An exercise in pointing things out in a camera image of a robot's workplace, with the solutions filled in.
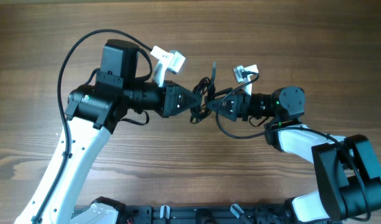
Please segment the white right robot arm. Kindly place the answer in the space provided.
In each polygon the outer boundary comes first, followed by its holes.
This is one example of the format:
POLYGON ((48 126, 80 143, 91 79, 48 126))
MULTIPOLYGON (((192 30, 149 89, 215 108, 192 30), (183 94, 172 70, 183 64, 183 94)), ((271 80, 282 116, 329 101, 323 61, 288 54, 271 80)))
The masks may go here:
POLYGON ((270 95, 228 88, 209 94, 205 103, 232 121, 261 119, 267 144, 314 165, 318 189, 289 201, 296 222, 366 222, 381 209, 381 166, 370 141, 361 134, 333 136, 303 124, 301 88, 288 86, 270 95))

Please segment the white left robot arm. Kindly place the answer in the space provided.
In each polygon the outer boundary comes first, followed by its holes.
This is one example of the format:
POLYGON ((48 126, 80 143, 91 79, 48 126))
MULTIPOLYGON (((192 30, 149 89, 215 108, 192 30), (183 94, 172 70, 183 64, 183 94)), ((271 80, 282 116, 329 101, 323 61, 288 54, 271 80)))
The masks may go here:
POLYGON ((167 81, 185 57, 160 47, 145 51, 139 44, 110 39, 101 66, 93 72, 94 85, 73 90, 63 114, 60 141, 35 194, 17 223, 128 223, 126 206, 100 197, 81 213, 75 212, 86 177, 117 124, 127 111, 155 111, 167 118, 197 103, 192 92, 167 81))

